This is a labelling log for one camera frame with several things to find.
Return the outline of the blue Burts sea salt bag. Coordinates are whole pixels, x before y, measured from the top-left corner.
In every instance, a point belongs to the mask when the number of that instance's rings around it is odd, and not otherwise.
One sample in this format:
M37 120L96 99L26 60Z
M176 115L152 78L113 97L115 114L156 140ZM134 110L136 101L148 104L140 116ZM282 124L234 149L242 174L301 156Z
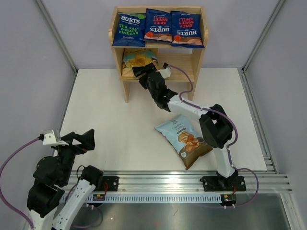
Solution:
M146 24L145 13L119 12L113 46L145 47L144 33Z

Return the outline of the light blue cassava chips bag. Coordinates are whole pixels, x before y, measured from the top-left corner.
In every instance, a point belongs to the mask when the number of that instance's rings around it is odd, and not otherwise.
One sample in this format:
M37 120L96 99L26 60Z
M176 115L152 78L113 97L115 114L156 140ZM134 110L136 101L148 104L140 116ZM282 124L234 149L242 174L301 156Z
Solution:
M173 146L188 170L194 162L213 148L208 145L202 135L194 130L193 125L184 115L177 115L155 127Z

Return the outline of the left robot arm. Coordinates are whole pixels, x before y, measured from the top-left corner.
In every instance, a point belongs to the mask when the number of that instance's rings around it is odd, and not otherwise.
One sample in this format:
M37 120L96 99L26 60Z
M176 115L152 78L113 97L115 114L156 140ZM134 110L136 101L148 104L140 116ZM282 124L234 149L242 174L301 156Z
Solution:
M32 219L32 230L68 230L91 192L103 187L103 171L87 166L77 186L59 214L60 200L71 176L77 155L95 149L94 129L82 135L70 132L60 136L58 131L48 130L39 136L43 145L57 151L56 156L43 157L33 174L35 179L27 198L27 208Z

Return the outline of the blue Burts chilli bag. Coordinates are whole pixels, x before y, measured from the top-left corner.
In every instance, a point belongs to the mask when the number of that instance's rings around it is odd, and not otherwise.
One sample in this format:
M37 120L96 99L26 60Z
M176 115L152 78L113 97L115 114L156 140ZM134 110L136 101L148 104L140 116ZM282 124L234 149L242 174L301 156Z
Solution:
M171 11L172 43L171 46L185 48L204 48L201 37L201 15L184 11Z
M172 43L172 16L169 12L146 9L144 41Z

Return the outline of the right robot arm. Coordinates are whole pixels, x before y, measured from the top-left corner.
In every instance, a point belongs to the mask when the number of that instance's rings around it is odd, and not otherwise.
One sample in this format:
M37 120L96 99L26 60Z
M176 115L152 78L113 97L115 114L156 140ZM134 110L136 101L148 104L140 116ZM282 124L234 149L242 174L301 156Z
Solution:
M173 65L165 63L157 69L153 63L142 67L133 67L134 76L140 85L150 92L156 105L168 112L187 116L199 122L204 141L213 148L217 162L215 176L200 178L205 191L245 191L244 177L231 161L229 147L237 141L237 129L226 115L224 109L215 104L208 107L184 99L182 93L170 90L165 79L170 77Z

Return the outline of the tan kettle cooked chips bag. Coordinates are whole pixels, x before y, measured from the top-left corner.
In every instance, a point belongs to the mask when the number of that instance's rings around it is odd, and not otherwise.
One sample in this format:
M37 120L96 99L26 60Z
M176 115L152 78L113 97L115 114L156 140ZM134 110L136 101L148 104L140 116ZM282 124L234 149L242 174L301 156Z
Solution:
M122 58L121 76L135 78L133 67L154 64L158 68L158 48L125 48Z

